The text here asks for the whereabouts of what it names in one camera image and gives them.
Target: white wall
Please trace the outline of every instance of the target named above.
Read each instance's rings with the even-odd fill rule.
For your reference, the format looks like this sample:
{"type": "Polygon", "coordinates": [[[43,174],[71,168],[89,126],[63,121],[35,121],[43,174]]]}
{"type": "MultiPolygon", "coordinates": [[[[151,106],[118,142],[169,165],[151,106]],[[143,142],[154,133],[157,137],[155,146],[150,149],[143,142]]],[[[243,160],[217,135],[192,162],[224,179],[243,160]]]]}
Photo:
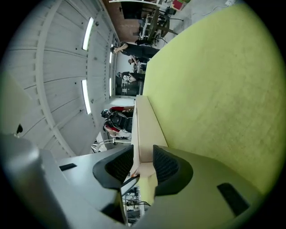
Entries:
{"type": "Polygon", "coordinates": [[[104,109],[109,109],[113,106],[134,106],[135,97],[129,96],[116,96],[109,100],[108,103],[105,104],[104,109]]]}
{"type": "Polygon", "coordinates": [[[94,0],[45,0],[23,22],[6,51],[2,68],[33,99],[22,117],[24,137],[55,158],[90,152],[100,132],[103,104],[108,100],[109,45],[114,39],[105,11],[94,0]],[[88,51],[82,50],[90,17],[88,51]],[[81,80],[88,79],[92,114],[85,112],[81,80]]]}

